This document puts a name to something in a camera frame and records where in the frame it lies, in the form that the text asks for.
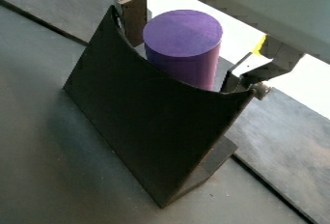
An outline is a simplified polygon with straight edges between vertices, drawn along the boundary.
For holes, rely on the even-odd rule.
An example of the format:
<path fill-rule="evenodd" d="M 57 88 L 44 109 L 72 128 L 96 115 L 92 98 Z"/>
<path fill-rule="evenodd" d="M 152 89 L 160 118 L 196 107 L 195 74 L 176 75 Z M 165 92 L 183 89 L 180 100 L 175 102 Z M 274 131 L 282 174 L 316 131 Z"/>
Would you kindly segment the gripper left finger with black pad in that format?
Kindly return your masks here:
<path fill-rule="evenodd" d="M 147 0 L 115 0 L 124 34 L 132 46 L 143 43 L 143 28 L 147 23 Z"/>

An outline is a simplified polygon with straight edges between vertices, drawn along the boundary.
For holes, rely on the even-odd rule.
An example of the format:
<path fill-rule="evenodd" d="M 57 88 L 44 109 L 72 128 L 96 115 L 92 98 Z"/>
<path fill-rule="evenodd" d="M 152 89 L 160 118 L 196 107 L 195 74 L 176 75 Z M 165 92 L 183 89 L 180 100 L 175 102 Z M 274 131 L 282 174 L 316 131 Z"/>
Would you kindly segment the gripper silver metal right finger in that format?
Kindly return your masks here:
<path fill-rule="evenodd" d="M 220 92 L 238 93 L 254 90 L 255 97 L 262 100 L 271 90 L 266 81 L 292 71 L 303 56 L 304 53 L 300 50 L 271 35 L 264 35 L 252 51 L 227 70 Z M 266 60 L 266 63 L 255 69 L 246 66 L 246 70 L 239 75 L 235 75 L 235 70 L 240 65 L 254 59 Z"/>

